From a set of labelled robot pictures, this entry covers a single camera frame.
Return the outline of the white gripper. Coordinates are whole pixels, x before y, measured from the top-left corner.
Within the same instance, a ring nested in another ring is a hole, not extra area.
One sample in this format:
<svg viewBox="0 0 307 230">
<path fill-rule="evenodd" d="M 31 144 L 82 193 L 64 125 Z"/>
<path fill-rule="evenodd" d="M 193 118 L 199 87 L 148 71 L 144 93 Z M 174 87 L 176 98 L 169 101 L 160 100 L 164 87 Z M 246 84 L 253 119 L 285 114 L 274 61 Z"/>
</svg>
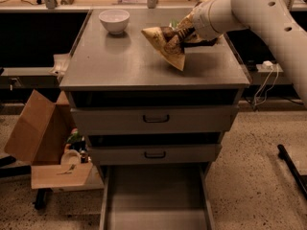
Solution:
<svg viewBox="0 0 307 230">
<path fill-rule="evenodd" d="M 213 27 L 211 21 L 211 9 L 219 0 L 210 0 L 199 3 L 193 8 L 192 24 L 195 32 L 204 40 L 213 40 L 222 35 Z"/>
</svg>

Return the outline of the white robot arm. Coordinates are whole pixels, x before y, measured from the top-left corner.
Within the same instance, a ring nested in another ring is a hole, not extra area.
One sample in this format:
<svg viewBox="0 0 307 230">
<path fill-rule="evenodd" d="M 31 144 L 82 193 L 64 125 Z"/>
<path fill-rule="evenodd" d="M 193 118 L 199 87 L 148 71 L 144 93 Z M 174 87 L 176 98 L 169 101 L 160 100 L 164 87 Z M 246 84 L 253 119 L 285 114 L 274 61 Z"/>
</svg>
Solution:
<svg viewBox="0 0 307 230">
<path fill-rule="evenodd" d="M 208 40 L 230 31 L 253 31 L 307 104 L 307 33 L 292 18 L 284 0 L 211 0 L 193 9 L 192 23 L 197 34 Z"/>
</svg>

